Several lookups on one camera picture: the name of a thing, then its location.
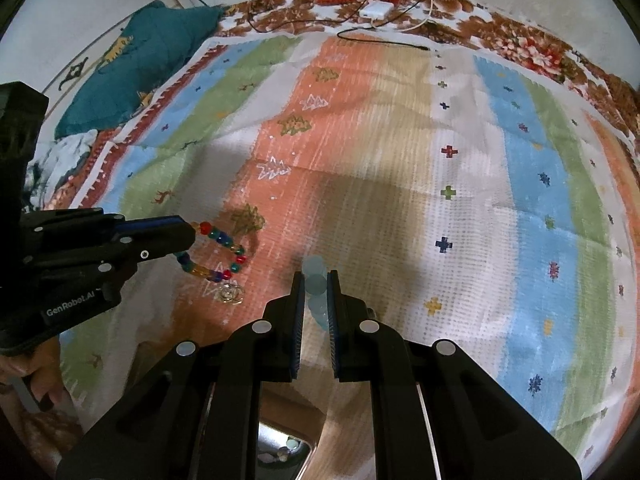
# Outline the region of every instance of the teal pillow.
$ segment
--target teal pillow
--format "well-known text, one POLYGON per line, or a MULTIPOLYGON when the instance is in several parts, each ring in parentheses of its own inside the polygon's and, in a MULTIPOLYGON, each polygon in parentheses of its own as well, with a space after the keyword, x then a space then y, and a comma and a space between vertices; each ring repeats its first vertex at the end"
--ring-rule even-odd
POLYGON ((223 7, 167 9, 153 2, 131 17, 56 126, 56 139, 127 122, 145 96, 196 52, 223 7))

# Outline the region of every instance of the light blue bead stack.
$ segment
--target light blue bead stack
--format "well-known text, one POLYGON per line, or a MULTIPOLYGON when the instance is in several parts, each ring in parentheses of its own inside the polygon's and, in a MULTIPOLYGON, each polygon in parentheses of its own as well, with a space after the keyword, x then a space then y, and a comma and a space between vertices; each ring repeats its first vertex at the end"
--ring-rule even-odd
POLYGON ((305 275, 306 306, 316 323, 323 330, 329 330, 326 313, 326 265, 322 256, 312 254, 302 260, 302 273, 305 275))

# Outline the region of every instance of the finger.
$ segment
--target finger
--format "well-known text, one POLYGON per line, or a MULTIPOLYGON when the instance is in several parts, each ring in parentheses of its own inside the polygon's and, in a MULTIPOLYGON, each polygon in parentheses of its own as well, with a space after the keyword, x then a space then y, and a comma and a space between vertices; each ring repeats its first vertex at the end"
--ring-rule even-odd
POLYGON ((55 403, 53 397, 60 398, 60 393, 64 390, 60 368, 44 367, 36 370, 31 377, 31 393, 40 402, 46 394, 55 403))
POLYGON ((0 371, 11 375, 24 377, 29 374, 31 358, 26 355, 14 357, 0 357, 0 371))
POLYGON ((60 368, 60 342, 57 337, 53 337, 36 346, 27 366, 27 375, 33 374, 39 368, 44 367, 60 368))

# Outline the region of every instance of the blue stripe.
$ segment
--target blue stripe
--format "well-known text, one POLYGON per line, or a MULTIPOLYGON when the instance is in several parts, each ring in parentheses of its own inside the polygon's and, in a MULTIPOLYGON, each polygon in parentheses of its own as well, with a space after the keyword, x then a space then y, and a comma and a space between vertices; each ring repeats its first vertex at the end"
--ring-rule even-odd
POLYGON ((230 45, 220 56, 216 56, 208 65, 194 75, 185 88, 180 90, 171 103, 160 112, 149 130, 135 145, 127 148, 127 153, 117 165, 110 178, 111 190, 94 207, 104 208, 105 213, 117 213, 120 200, 127 187, 130 174, 137 174, 158 158, 158 146, 162 146, 178 129, 180 124, 191 115, 200 98, 213 88, 235 66, 240 59, 254 50, 260 41, 230 45))
POLYGON ((552 430, 564 398, 564 376, 574 355, 577 329, 578 247, 568 175, 546 138, 520 74, 478 57, 476 67, 490 94, 498 126, 504 131, 517 210, 513 319, 497 380, 545 429, 552 430), (520 124, 528 132, 521 130, 520 124), (548 187, 540 173, 548 176, 548 187), (553 219, 554 229, 546 226, 546 216, 553 219), (556 280, 549 275, 551 262, 559 265, 556 280), (544 333, 545 320, 553 322, 549 336, 544 333), (536 375, 542 378, 540 390, 530 392, 529 381, 536 375))

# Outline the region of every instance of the orange stripe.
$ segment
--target orange stripe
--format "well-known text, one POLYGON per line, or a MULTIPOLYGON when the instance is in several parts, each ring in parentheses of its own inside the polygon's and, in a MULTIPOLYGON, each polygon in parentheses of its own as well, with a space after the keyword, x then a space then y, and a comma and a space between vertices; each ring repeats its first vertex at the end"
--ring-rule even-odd
MULTIPOLYGON (((382 55, 383 49, 343 44, 332 38, 302 70, 284 110, 262 124, 252 155, 231 184, 223 211, 214 220, 215 225, 231 232, 232 212, 247 203, 257 206, 266 219, 257 235, 236 240, 247 248, 246 268, 237 275, 238 283, 246 289, 244 301, 238 306, 215 302, 213 283, 185 273, 177 287, 171 331, 163 338, 167 345, 184 338, 199 344, 224 340, 233 330, 258 319, 269 300, 289 293, 293 273, 300 269, 314 232, 323 189, 329 185, 325 172, 337 171, 342 154, 353 145, 363 111, 360 104, 369 97, 374 67, 382 55), (303 110, 301 102, 310 94, 329 105, 303 110), (298 126, 310 129, 289 135, 286 125, 295 125, 296 118, 300 118, 298 126), (291 172, 273 180, 258 180, 256 165, 272 156, 284 160, 291 172)), ((212 254, 217 245, 202 236, 198 240, 190 251, 194 261, 214 268, 221 260, 228 267, 232 261, 229 251, 220 248, 218 254, 212 254)))
MULTIPOLYGON (((634 259, 636 262, 636 282, 640 291, 640 189, 636 184, 634 172, 626 156, 626 148, 610 133, 610 131, 591 115, 585 112, 587 120, 590 122, 594 132, 596 132, 604 153, 609 163, 609 168, 616 181, 618 192, 625 205, 626 217, 628 219, 634 248, 634 259)), ((609 445, 611 452, 618 440, 625 432, 629 423, 633 419, 640 406, 640 294, 636 303, 636 359, 631 376, 629 388, 626 391, 626 401, 618 421, 616 433, 609 445)))

